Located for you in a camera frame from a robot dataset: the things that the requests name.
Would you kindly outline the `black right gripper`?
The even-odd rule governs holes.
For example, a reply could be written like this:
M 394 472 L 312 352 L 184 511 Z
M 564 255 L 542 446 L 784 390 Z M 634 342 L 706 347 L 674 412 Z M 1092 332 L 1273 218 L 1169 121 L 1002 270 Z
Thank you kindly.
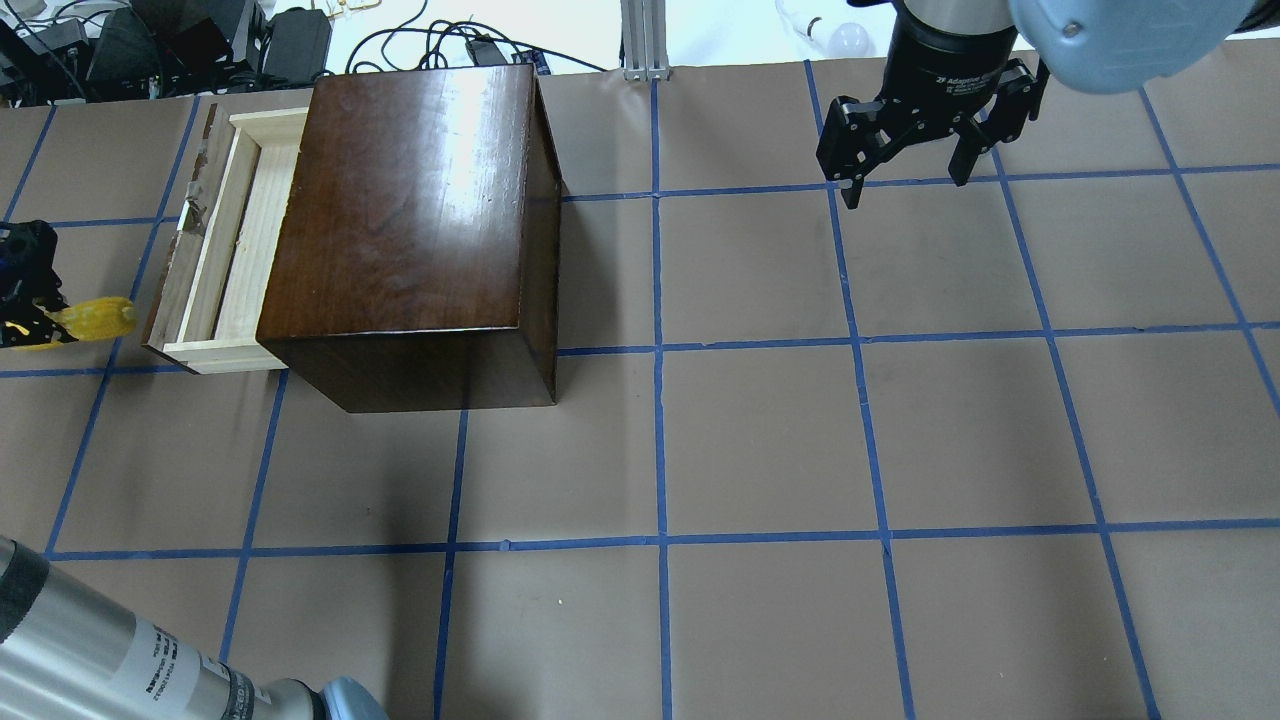
M 845 208 L 859 208 L 867 177 L 899 154 L 906 123 L 951 126 L 957 145 L 948 174 L 957 187 L 979 156 L 1016 141 L 1038 119 L 1051 77 L 1043 60 L 1036 72 L 1009 60 L 1016 36 L 1010 10 L 897 10 L 879 100 L 832 99 L 817 146 Z

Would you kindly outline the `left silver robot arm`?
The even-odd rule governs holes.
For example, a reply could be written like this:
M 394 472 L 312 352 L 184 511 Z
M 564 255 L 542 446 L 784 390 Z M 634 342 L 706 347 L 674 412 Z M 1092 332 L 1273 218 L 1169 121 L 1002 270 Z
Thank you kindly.
M 1 544 L 5 719 L 384 719 L 349 676 L 259 684 L 55 568 Z

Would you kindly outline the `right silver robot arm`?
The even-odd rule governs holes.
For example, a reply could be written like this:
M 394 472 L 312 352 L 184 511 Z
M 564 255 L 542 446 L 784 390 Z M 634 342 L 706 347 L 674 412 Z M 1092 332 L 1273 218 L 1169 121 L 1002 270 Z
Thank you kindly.
M 876 168 L 948 137 L 948 177 L 966 184 L 982 155 L 1037 120 L 1051 79 L 1126 94 L 1231 35 L 1277 26 L 1275 1 L 896 1 L 893 12 L 879 92 L 833 99 L 815 149 L 850 209 Z

